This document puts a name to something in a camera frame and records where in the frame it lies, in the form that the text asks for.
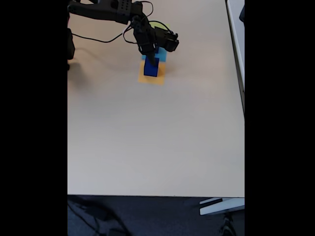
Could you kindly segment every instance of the orange square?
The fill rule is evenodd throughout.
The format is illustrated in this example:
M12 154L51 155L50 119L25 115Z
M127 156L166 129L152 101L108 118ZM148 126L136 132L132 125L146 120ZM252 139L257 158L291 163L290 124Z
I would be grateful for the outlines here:
M146 76L144 74L144 60L140 62L140 70L139 70L139 78L138 82L140 83L147 83L147 84L153 84L153 85L164 85L164 78L165 78L165 62L159 62L158 63L158 71L157 76Z

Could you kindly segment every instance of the dark carpet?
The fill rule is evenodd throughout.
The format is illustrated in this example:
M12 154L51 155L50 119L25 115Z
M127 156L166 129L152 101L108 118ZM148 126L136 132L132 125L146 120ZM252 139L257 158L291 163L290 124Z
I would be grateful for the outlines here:
M84 196L111 208L122 219L132 236L221 236L220 228L224 215L200 216L199 202L206 198L178 197L125 197ZM87 222L95 226L94 218L69 202ZM232 225L237 236L244 236L245 212L231 213ZM121 229L115 221L99 221L100 232L108 234L110 229ZM80 218L68 208L68 235L94 236Z

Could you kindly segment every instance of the white table surface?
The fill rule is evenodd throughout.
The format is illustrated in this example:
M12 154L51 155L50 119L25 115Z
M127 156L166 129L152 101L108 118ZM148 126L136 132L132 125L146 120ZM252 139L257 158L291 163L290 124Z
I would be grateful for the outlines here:
M137 81L136 45L74 36L68 194L244 197L245 121L225 2L152 2L150 20L169 23L180 41L163 86ZM126 27L76 15L68 26L101 40Z

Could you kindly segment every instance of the robotic arm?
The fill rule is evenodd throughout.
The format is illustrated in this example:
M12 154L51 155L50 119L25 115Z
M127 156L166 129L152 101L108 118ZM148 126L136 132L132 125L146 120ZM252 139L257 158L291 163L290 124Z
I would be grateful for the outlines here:
M96 20L115 21L124 25L131 21L130 27L133 28L139 52L146 55L152 65L155 65L156 46L173 52L179 44L178 34L170 30L151 27L148 18L142 12L142 3L139 1L89 0L93 4L82 4L80 1L68 0L68 20L69 13L72 13ZM68 29L68 59L73 58L74 50L72 33Z

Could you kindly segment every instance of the wire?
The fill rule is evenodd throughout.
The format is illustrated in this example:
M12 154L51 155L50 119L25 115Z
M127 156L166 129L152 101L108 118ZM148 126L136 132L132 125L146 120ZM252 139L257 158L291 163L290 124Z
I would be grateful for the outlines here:
M149 15L145 15L145 16L142 18L142 20L140 21L140 23L141 23L144 19L146 19L146 18L148 18L149 16L152 15L153 10L154 10L154 8L153 8L153 3L150 2L150 1L135 1L135 2L146 2L146 3L151 4L151 6L152 6L152 11L151 11L151 13L150 13ZM126 43L137 44L137 43L135 43L135 42L128 41L128 40L126 40L126 38L125 38L125 33L128 31L128 28L129 28L129 27L131 27L131 22L130 22L130 24L124 29L124 31L123 31L123 38L124 38L124 40L125 40Z
M87 226L89 226L92 230L94 230L94 232L100 234L99 231L96 230L92 225L90 225L81 215L79 215L78 213L76 213L76 212L72 209L72 207L69 205L69 203L68 203L68 207L69 207L70 210L73 212L73 214L75 214L77 217L79 217Z
M128 41L128 40L126 40L126 38L125 38L125 33L128 31L128 30L130 30L130 29L128 29L130 27L130 29L132 29L131 28L131 22L130 22L130 24L124 29L124 31L123 31L123 38L124 38L124 40L125 40L125 42L126 43L131 43L131 44L137 44L137 43L135 43L135 42L131 42L131 41Z
M152 13L153 13L153 3L152 2L150 2L150 1L138 1L138 2L146 2L146 3L149 3L149 4L151 4L151 6L152 6L152 11L151 11L151 13L149 14L149 15L147 15L147 16L145 16L145 17L143 17L142 18L142 20L140 21L140 22L142 22L144 19L146 19L146 18L148 18L149 16L151 16L152 15Z
M163 25L165 28L167 28L167 30L171 33L171 34L173 34L173 31L171 31L165 24L163 24L162 22L160 22L160 21L149 21L149 22L157 22L157 23L160 23L161 25Z
M83 36L77 35L75 33L72 33L72 35L75 35L75 36L77 36L79 38L94 40L94 41L101 42L101 43L110 43L110 42L113 42L115 39L119 38L120 36L122 36L123 34L121 33L121 34L117 35L115 38L113 38L113 39L111 39L109 41L102 41L102 40L98 40L98 39L94 39L94 38L83 37Z

